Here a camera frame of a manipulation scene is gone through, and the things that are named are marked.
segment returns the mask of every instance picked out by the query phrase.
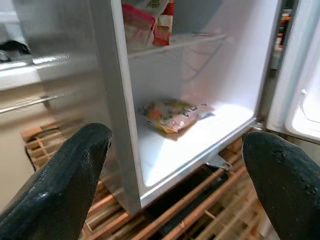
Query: open freezer door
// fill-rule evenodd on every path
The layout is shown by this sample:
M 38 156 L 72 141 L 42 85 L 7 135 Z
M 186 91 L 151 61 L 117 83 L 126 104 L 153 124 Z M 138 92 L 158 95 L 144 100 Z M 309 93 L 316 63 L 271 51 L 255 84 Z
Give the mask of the open freezer door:
M 320 2 L 300 1 L 266 128 L 320 143 Z

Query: refrigerator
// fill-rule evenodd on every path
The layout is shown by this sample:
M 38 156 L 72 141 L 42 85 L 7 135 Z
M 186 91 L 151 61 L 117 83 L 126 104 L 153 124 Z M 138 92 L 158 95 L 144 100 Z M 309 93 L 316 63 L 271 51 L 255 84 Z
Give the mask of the refrigerator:
M 101 180 L 134 215 L 252 127 L 320 142 L 320 2 L 300 0 L 276 87 L 258 120 L 281 0 L 175 0 L 169 46 L 130 51 L 120 0 L 14 0 L 58 123 L 112 129 Z M 159 134 L 137 111 L 164 98 L 207 103 L 214 115 Z

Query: cabinet handle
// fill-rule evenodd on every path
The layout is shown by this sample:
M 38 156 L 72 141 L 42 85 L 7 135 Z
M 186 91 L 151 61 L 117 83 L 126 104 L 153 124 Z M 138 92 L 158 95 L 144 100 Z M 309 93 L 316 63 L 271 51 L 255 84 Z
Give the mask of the cabinet handle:
M 47 102 L 49 100 L 57 99 L 59 97 L 60 96 L 41 96 L 41 97 L 36 98 L 36 99 L 31 99 L 31 100 L 28 100 L 28 101 L 19 102 L 19 103 L 15 104 L 15 105 L 12 105 L 12 106 L 7 106 L 7 107 L 4 107 L 4 108 L 0 108 L 0 114 L 4 114 L 4 113 L 10 112 L 10 111 L 14 111 L 14 110 L 17 110 L 17 109 L 21 109 L 21 108 L 24 108 L 24 107 L 29 107 L 29 106 L 32 106 L 32 105 L 44 103 L 44 102 Z

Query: wooden pallet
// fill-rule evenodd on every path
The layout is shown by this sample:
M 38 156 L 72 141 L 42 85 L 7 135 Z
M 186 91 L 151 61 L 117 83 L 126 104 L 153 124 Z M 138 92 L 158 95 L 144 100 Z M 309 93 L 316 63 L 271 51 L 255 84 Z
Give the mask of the wooden pallet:
M 39 169 L 60 145 L 82 126 L 80 122 L 54 129 L 56 124 L 21 133 L 32 162 Z M 167 235 L 159 230 L 199 194 L 216 181 L 224 170 L 218 169 L 182 199 L 150 222 L 142 211 L 129 217 L 112 194 L 99 181 L 80 240 L 257 240 L 265 216 L 241 158 L 241 139 L 220 153 L 233 165 L 228 180 L 199 204 Z

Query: metal bracket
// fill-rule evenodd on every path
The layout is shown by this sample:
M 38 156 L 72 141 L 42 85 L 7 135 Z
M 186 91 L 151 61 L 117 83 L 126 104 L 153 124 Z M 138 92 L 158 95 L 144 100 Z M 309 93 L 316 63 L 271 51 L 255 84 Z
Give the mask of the metal bracket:
M 205 163 L 209 167 L 215 167 L 215 168 L 220 168 L 220 169 L 225 169 L 226 171 L 230 171 L 232 168 L 232 165 L 225 161 L 221 156 L 218 154 L 215 155 L 212 159 L 207 161 Z

